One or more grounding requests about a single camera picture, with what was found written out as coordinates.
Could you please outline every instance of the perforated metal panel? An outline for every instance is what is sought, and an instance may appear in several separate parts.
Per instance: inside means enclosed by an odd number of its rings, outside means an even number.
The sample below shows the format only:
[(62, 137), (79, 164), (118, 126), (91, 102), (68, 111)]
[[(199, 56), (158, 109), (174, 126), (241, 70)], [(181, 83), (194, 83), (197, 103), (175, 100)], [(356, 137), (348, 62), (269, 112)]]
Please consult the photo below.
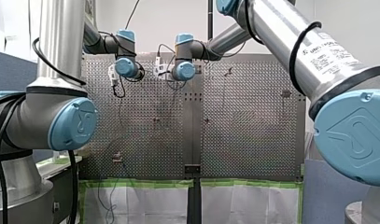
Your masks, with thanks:
[(202, 177), (297, 179), (304, 104), (271, 55), (210, 63), (204, 70)]
[[(151, 76), (155, 55), (138, 55), (136, 59), (147, 74), (138, 83), (123, 80), (126, 97), (119, 99), (114, 97), (107, 76), (114, 58), (84, 57), (83, 76), (99, 119), (96, 133), (84, 150), (88, 155), (80, 167), (81, 178), (184, 176), (182, 93)], [(117, 153), (122, 162), (113, 162)]]
[[(136, 59), (149, 71), (155, 54)], [(109, 84), (107, 67), (113, 62), (112, 56), (84, 59), (83, 74), (100, 117), (81, 178), (180, 179), (185, 164), (198, 162), (201, 177), (300, 176), (305, 101), (273, 56), (209, 63), (180, 91), (148, 72), (139, 83), (124, 81), (124, 99), (114, 97)], [(122, 162), (114, 163), (118, 152)]]

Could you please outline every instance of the wire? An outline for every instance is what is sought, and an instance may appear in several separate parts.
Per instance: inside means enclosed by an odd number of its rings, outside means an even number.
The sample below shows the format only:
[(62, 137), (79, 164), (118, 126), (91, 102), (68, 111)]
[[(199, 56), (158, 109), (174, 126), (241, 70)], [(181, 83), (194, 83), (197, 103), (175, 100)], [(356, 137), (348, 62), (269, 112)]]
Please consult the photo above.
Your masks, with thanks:
[[(172, 59), (171, 59), (170, 62), (167, 64), (167, 69), (169, 68), (170, 64), (172, 64), (174, 58), (175, 58), (175, 55), (173, 55)], [(163, 75), (163, 74), (166, 74), (166, 73), (170, 73), (170, 72), (171, 72), (171, 71), (166, 70), (166, 71), (164, 71), (164, 72), (162, 72), (162, 73), (159, 73), (158, 76)], [(172, 89), (172, 90), (174, 90), (174, 91), (179, 91), (179, 90), (183, 89), (183, 88), (186, 86), (186, 84), (187, 84), (187, 81), (185, 81), (184, 84), (182, 84), (180, 87), (175, 88), (175, 87), (173, 87), (173, 86), (171, 86), (171, 85), (169, 84), (170, 81), (168, 81), (168, 80), (166, 80), (166, 79), (165, 79), (165, 81), (166, 81), (166, 85), (167, 85), (170, 89)]]
[(132, 78), (130, 79), (129, 77), (126, 77), (125, 80), (129, 82), (139, 82), (143, 80), (144, 76), (146, 75), (146, 70), (144, 69), (143, 65), (139, 62), (136, 62), (137, 65), (139, 65), (139, 70), (140, 70), (140, 77), (139, 78)]
[(70, 213), (69, 223), (75, 224), (76, 217), (77, 217), (77, 202), (78, 202), (78, 178), (77, 178), (76, 157), (74, 156), (73, 150), (68, 151), (68, 157), (70, 159), (71, 175), (73, 178), (72, 179), (73, 198), (72, 198), (72, 204), (71, 204), (71, 213)]
[(217, 56), (219, 56), (219, 57), (221, 57), (221, 58), (231, 58), (231, 57), (233, 57), (233, 56), (235, 56), (236, 54), (238, 54), (244, 47), (245, 47), (245, 44), (246, 44), (246, 41), (242, 44), (242, 47), (240, 47), (240, 49), (239, 50), (237, 50), (235, 53), (233, 53), (233, 54), (229, 54), (229, 55), (221, 55), (221, 54), (218, 54), (218, 53), (216, 53), (216, 52), (214, 52), (212, 49), (210, 49), (209, 47), (208, 47), (208, 44), (209, 44), (209, 42), (207, 42), (207, 48), (210, 50), (210, 52), (212, 52), (213, 54), (216, 54)]
[(262, 42), (262, 40), (260, 40), (254, 33), (253, 33), (253, 30), (251, 28), (251, 25), (250, 25), (250, 19), (248, 17), (248, 0), (245, 0), (245, 17), (246, 17), (246, 27), (247, 27), (247, 31), (248, 33), (251, 35), (251, 37), (253, 37), (253, 39), (261, 44), (261, 45), (264, 45), (264, 43)]
[(68, 79), (76, 81), (81, 86), (85, 86), (87, 84), (86, 82), (82, 81), (81, 79), (78, 79), (78, 78), (72, 77), (70, 75), (67, 75), (66, 73), (62, 72), (61, 70), (59, 70), (58, 68), (56, 68), (55, 66), (53, 66), (53, 64), (48, 61), (47, 57), (41, 51), (41, 49), (39, 48), (39, 46), (37, 47), (35, 45), (37, 42), (39, 42), (39, 39), (40, 39), (39, 37), (37, 39), (35, 39), (35, 41), (33, 41), (33, 45), (32, 46), (33, 46), (33, 50), (35, 51), (35, 54), (38, 56), (38, 58), (41, 59), (41, 61), (43, 61), (47, 66), (49, 66), (51, 69), (53, 69), (55, 72), (57, 72), (62, 77), (66, 77)]
[(128, 21), (126, 22), (125, 30), (129, 27), (129, 22), (131, 22), (132, 16), (134, 15), (134, 12), (137, 9), (137, 5), (139, 4), (140, 0), (137, 0), (136, 4), (134, 5), (134, 10), (132, 10), (131, 16), (129, 17)]
[(166, 47), (167, 49), (169, 49), (170, 51), (172, 51), (173, 53), (176, 53), (173, 49), (171, 49), (169, 46), (167, 46), (167, 45), (165, 45), (165, 44), (160, 44), (159, 46), (158, 46), (158, 51), (157, 51), (157, 53), (158, 54), (160, 54), (160, 52), (161, 52), (161, 47), (162, 46), (164, 46), (164, 47)]
[[(106, 210), (106, 215), (105, 215), (105, 221), (106, 221), (106, 224), (113, 224), (115, 222), (115, 215), (114, 215), (114, 210), (117, 208), (117, 205), (116, 204), (112, 204), (112, 196), (113, 196), (113, 193), (117, 187), (117, 183), (120, 179), (117, 178), (115, 184), (114, 184), (114, 187), (113, 189), (111, 190), (110, 192), (110, 196), (109, 196), (109, 205), (110, 207), (107, 207), (105, 206), (105, 204), (103, 203), (102, 199), (100, 198), (100, 187), (101, 187), (101, 183), (102, 183), (102, 178), (100, 178), (99, 180), (99, 184), (97, 186), (97, 198), (99, 200), (99, 203), (103, 206), (103, 208)], [(112, 221), (109, 223), (108, 222), (108, 214), (111, 213), (111, 216), (112, 216)]]
[(123, 86), (123, 82), (122, 82), (122, 77), (120, 76), (120, 87), (122, 88), (122, 95), (118, 95), (117, 93), (117, 90), (116, 90), (116, 86), (113, 86), (113, 95), (117, 98), (124, 98), (126, 96), (126, 90), (125, 90), (125, 87)]
[(6, 176), (4, 174), (3, 163), (1, 161), (1, 145), (3, 143), (3, 136), (6, 134), (7, 126), (9, 121), (11, 120), (15, 109), (17, 106), (24, 100), (25, 95), (20, 96), (20, 98), (16, 99), (13, 105), (8, 110), (7, 116), (4, 119), (3, 125), (0, 129), (0, 185), (1, 185), (1, 196), (2, 196), (2, 204), (3, 204), (3, 224), (8, 224), (8, 193), (7, 193), (7, 182)]

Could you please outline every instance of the black rubber band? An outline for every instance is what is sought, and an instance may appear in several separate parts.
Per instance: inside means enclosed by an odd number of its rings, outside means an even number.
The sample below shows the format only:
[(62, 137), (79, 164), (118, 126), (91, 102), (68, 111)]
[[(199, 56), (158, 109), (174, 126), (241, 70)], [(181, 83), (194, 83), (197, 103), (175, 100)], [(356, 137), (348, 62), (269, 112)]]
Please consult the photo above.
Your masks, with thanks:
[(318, 111), (325, 105), (329, 100), (337, 95), (340, 95), (350, 89), (356, 87), (358, 84), (362, 83), (373, 77), (380, 76), (380, 66), (376, 66), (363, 72), (347, 78), (345, 81), (341, 82), (339, 85), (332, 88), (330, 91), (321, 96), (309, 109), (309, 117), (315, 120)]
[(175, 61), (178, 61), (178, 60), (182, 60), (182, 61), (192, 61), (192, 59), (188, 59), (188, 58), (176, 58)]
[(117, 54), (117, 58), (123, 58), (123, 57), (135, 57), (135, 54), (129, 53), (129, 54)]
[[(12, 105), (14, 104), (14, 101), (11, 101), (9, 102), (8, 104), (6, 104), (3, 108), (3, 110), (1, 111), (0, 113), (0, 130), (1, 130), (1, 127), (3, 126), (3, 123), (4, 121), (6, 120), (6, 117), (7, 117), (7, 114), (8, 114), (8, 111), (9, 109), (12, 107)], [(9, 145), (10, 147), (13, 147), (15, 149), (20, 149), (19, 147), (15, 146), (11, 140), (9, 139), (8, 135), (7, 135), (7, 132), (4, 132), (3, 133), (3, 141)]]
[(87, 97), (88, 93), (85, 91), (76, 91), (66, 88), (55, 88), (55, 87), (28, 87), (26, 88), (27, 93), (45, 93), (45, 94), (58, 94), (58, 95), (70, 95), (77, 97)]
[(0, 156), (0, 158), (1, 158), (1, 161), (12, 161), (12, 160), (28, 157), (31, 155), (33, 155), (32, 150), (24, 150), (24, 151), (20, 151), (20, 152), (3, 154)]
[(300, 33), (297, 42), (295, 42), (294, 47), (292, 48), (291, 55), (289, 56), (289, 78), (291, 79), (291, 83), (295, 87), (295, 89), (302, 95), (305, 94), (303, 93), (303, 90), (301, 90), (301, 87), (297, 82), (297, 78), (295, 77), (295, 62), (297, 61), (297, 54), (298, 50), (300, 49), (301, 43), (305, 39), (306, 35), (315, 28), (321, 28), (320, 21), (312, 22), (308, 26), (308, 28), (306, 28), (304, 31)]

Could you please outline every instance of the black cable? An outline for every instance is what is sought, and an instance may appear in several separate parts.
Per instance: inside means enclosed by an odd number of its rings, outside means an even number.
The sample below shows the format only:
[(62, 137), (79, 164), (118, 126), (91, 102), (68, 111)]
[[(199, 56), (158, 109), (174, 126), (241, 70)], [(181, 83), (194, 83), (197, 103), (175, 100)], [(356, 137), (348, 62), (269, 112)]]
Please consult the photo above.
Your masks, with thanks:
[(117, 98), (124, 98), (126, 96), (126, 90), (125, 90), (125, 87), (123, 86), (123, 82), (122, 82), (122, 77), (120, 76), (120, 86), (122, 88), (122, 95), (118, 95), (117, 93), (117, 90), (116, 90), (116, 86), (113, 86), (113, 95)]
[(2, 204), (3, 204), (3, 224), (8, 224), (8, 193), (7, 193), (6, 176), (4, 174), (3, 163), (1, 161), (1, 145), (3, 143), (3, 136), (4, 134), (6, 134), (6, 129), (9, 124), (9, 121), (11, 120), (18, 104), (20, 104), (24, 100), (25, 95), (18, 96), (18, 97), (19, 98), (15, 100), (13, 105), (8, 110), (7, 116), (0, 129), (0, 185), (1, 185), (1, 197), (2, 197)]
[(137, 63), (137, 65), (139, 65), (140, 77), (139, 78), (126, 77), (125, 80), (127, 80), (129, 82), (139, 82), (139, 81), (143, 80), (144, 76), (146, 75), (146, 69), (144, 69), (143, 64), (141, 64), (139, 62), (136, 62), (136, 63)]
[(303, 90), (301, 90), (301, 87), (297, 82), (297, 78), (295, 77), (295, 62), (297, 61), (298, 50), (300, 49), (301, 43), (305, 39), (306, 34), (308, 34), (309, 31), (315, 28), (321, 28), (321, 22), (312, 22), (304, 31), (300, 33), (289, 56), (289, 78), (291, 79), (291, 83), (295, 87), (295, 89), (302, 95), (305, 94), (303, 93)]
[(73, 198), (72, 198), (71, 212), (70, 212), (69, 219), (70, 219), (70, 224), (75, 224), (76, 217), (77, 217), (77, 202), (78, 202), (78, 178), (77, 178), (76, 157), (74, 156), (73, 150), (68, 151), (68, 157), (70, 159), (71, 175), (73, 177), (73, 180), (72, 180)]
[(175, 88), (175, 87), (171, 86), (171, 85), (169, 84), (169, 81), (167, 81), (166, 84), (167, 84), (167, 86), (168, 86), (170, 89), (172, 89), (172, 90), (174, 90), (174, 91), (179, 91), (179, 90), (183, 89), (183, 88), (186, 86), (187, 81), (185, 81), (185, 82), (184, 82), (181, 86), (179, 86), (178, 88)]
[(134, 12), (137, 9), (137, 5), (139, 4), (140, 0), (137, 0), (136, 4), (134, 5), (134, 10), (132, 10), (131, 16), (129, 17), (128, 21), (126, 22), (125, 30), (129, 27), (129, 22), (131, 22), (132, 16), (134, 15)]
[(35, 39), (35, 41), (33, 41), (33, 50), (35, 51), (35, 54), (41, 59), (41, 61), (43, 61), (47, 66), (49, 66), (51, 69), (53, 69), (55, 72), (57, 72), (59, 75), (61, 75), (62, 77), (66, 77), (68, 79), (71, 79), (73, 81), (76, 81), (77, 83), (79, 83), (81, 86), (85, 86), (87, 83), (82, 81), (81, 79), (78, 79), (76, 77), (72, 77), (70, 75), (67, 75), (66, 73), (62, 72), (61, 70), (59, 70), (58, 68), (56, 68), (52, 63), (50, 63), (47, 59), (47, 57), (44, 55), (44, 53), (41, 51), (41, 49), (39, 49), (35, 44), (37, 42), (39, 42), (39, 37), (37, 39)]
[(251, 37), (253, 37), (253, 39), (261, 44), (261, 45), (264, 45), (264, 43), (262, 42), (262, 40), (260, 40), (254, 33), (253, 33), (253, 29), (251, 28), (251, 24), (250, 24), (250, 18), (248, 17), (248, 0), (245, 0), (245, 17), (246, 17), (246, 27), (247, 27), (247, 31), (248, 33), (251, 35)]
[(167, 45), (165, 45), (165, 44), (160, 44), (159, 46), (158, 46), (158, 51), (157, 51), (157, 53), (158, 53), (158, 55), (160, 54), (160, 52), (161, 52), (161, 47), (162, 46), (164, 46), (164, 47), (166, 47), (167, 49), (169, 49), (170, 51), (172, 51), (173, 53), (176, 53), (173, 49), (171, 49), (169, 46), (167, 46)]

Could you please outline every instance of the blue joint cap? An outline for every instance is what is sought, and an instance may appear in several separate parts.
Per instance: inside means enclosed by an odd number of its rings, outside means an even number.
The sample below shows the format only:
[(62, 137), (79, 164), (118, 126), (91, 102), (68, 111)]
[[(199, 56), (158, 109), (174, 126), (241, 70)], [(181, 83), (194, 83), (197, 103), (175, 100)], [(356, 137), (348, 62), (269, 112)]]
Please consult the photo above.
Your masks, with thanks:
[(350, 91), (328, 101), (315, 119), (315, 140), (335, 170), (380, 187), (380, 90)]
[(176, 45), (184, 44), (193, 40), (192, 34), (179, 34), (176, 36)]
[(97, 111), (91, 100), (80, 97), (70, 101), (49, 127), (49, 147), (57, 151), (83, 147), (90, 141), (96, 121)]
[(232, 16), (234, 10), (236, 9), (238, 0), (217, 0), (216, 6), (219, 13), (224, 16)]
[(135, 77), (137, 75), (137, 66), (128, 58), (116, 60), (116, 72), (122, 77)]
[(3, 97), (5, 95), (10, 95), (12, 93), (17, 93), (18, 91), (0, 91), (0, 97)]
[(195, 76), (195, 66), (190, 62), (180, 63), (176, 67), (176, 78), (179, 81), (187, 81)]
[(125, 38), (129, 41), (134, 42), (134, 32), (133, 31), (120, 29), (117, 31), (117, 36), (120, 36), (120, 37)]

